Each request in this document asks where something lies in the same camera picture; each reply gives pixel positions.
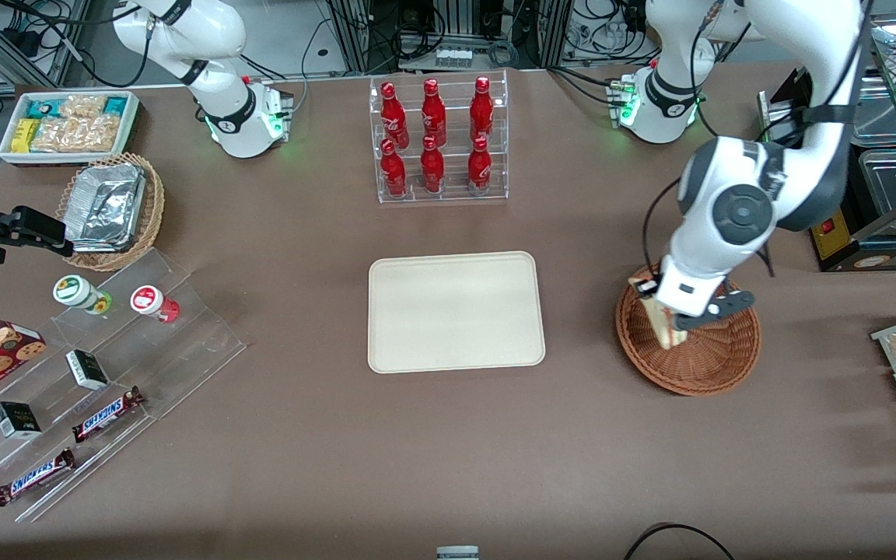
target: brown wicker basket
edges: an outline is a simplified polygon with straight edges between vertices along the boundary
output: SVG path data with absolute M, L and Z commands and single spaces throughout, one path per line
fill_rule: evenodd
M 147 249 L 154 245 L 157 231 L 161 228 L 161 213 L 164 212 L 164 186 L 161 184 L 161 177 L 157 176 L 152 164 L 134 153 L 121 153 L 118 156 L 106 157 L 106 159 L 89 163 L 89 166 L 115 166 L 118 163 L 134 163 L 136 166 L 143 167 L 147 173 L 145 198 L 140 205 L 134 246 L 122 253 L 75 253 L 69 258 L 65 258 L 65 261 L 72 265 L 92 269 L 96 272 L 113 272 L 113 270 L 120 270 L 138 260 L 147 252 Z M 61 196 L 61 204 L 58 205 L 58 210 L 54 213 L 57 219 L 64 217 L 65 209 L 68 208 L 68 198 L 70 198 L 74 186 L 75 177 L 72 177 L 72 180 L 68 181 L 68 188 L 65 188 L 65 193 Z
M 643 268 L 635 276 L 646 272 Z M 724 286 L 719 287 L 718 295 L 724 293 Z M 614 325 L 621 346 L 641 373 L 663 389 L 691 397 L 733 389 L 753 371 L 760 354 L 760 323 L 751 308 L 698 327 L 683 344 L 664 350 L 638 293 L 627 286 L 614 310 Z

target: bottle cap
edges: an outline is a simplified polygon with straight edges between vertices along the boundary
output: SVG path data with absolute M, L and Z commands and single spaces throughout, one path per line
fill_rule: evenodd
M 140 286 L 131 296 L 131 307 L 142 315 L 150 315 L 161 309 L 164 294 L 154 286 Z
M 68 274 L 54 284 L 54 300 L 58 303 L 78 307 L 88 302 L 90 295 L 92 285 L 78 274 Z
M 383 85 L 380 86 L 380 92 L 383 92 L 383 99 L 385 100 L 395 99 L 396 88 L 392 85 L 392 82 L 383 82 Z

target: red bottle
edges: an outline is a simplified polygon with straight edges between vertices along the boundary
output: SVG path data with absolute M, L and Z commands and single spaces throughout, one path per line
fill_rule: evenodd
M 424 134 L 432 135 L 438 146 L 448 142 L 448 120 L 445 116 L 445 102 L 438 94 L 437 79 L 424 81 L 424 105 L 420 107 L 424 118 Z
M 490 189 L 490 164 L 493 163 L 486 152 L 486 137 L 480 135 L 473 143 L 469 155 L 469 192 L 473 196 L 482 196 Z
M 410 145 L 410 135 L 406 131 L 406 111 L 396 99 L 396 88 L 385 82 L 380 91 L 383 92 L 383 128 L 387 131 L 387 137 L 396 142 L 396 148 L 406 149 Z
M 487 135 L 493 131 L 493 98 L 490 97 L 490 79 L 484 75 L 476 78 L 476 95 L 469 106 L 471 126 L 469 135 L 475 142 L 479 135 Z
M 433 135 L 424 137 L 424 152 L 420 155 L 420 167 L 424 170 L 424 188 L 430 194 L 440 194 L 445 187 L 445 159 L 438 149 Z
M 389 196 L 404 198 L 406 196 L 406 167 L 403 166 L 403 159 L 396 153 L 396 145 L 391 139 L 383 138 L 380 148 L 383 150 L 380 167 L 383 167 L 383 180 L 387 184 Z

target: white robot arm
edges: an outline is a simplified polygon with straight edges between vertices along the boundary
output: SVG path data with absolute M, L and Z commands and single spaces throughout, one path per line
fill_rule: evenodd
M 678 314 L 679 330 L 727 315 L 712 303 L 726 274 L 754 255 L 776 227 L 800 231 L 831 217 L 845 189 L 845 123 L 851 121 L 859 63 L 858 0 L 741 4 L 762 35 L 803 61 L 814 91 L 804 111 L 803 148 L 716 138 L 687 163 L 677 194 L 683 224 L 662 260 L 655 295 Z M 674 68 L 664 65 L 660 60 L 657 68 Z
M 113 10 L 122 43 L 178 78 L 206 113 L 225 152 L 253 157 L 288 138 L 292 98 L 249 84 L 224 60 L 239 57 L 247 36 L 237 10 L 219 0 L 140 0 Z

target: brown table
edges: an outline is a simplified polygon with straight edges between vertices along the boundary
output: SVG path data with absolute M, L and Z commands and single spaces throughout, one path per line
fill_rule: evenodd
M 718 68 L 708 119 L 750 138 L 754 94 L 788 71 Z M 157 245 L 252 344 L 40 521 L 0 510 L 0 558 L 417 559 L 475 543 L 487 560 L 608 559 L 660 521 L 746 560 L 896 558 L 896 387 L 867 336 L 896 323 L 896 274 L 824 275 L 806 235 L 776 234 L 778 277 L 757 261 L 734 275 L 758 297 L 753 376 L 721 397 L 665 393 L 625 358 L 612 308 L 645 207 L 707 134 L 645 145 L 551 75 L 509 79 L 511 199 L 454 208 L 378 205 L 367 79 L 314 82 L 292 141 L 252 160 L 210 142 L 186 89 L 140 89 L 136 150 L 168 197 Z M 70 175 L 3 166 L 0 209 L 53 210 Z M 679 220 L 658 209 L 656 248 Z M 374 260 L 501 250 L 537 259 L 544 362 L 371 373 Z M 43 323 L 72 271 L 11 249 L 0 318 Z M 718 557 L 653 540 L 636 558 Z

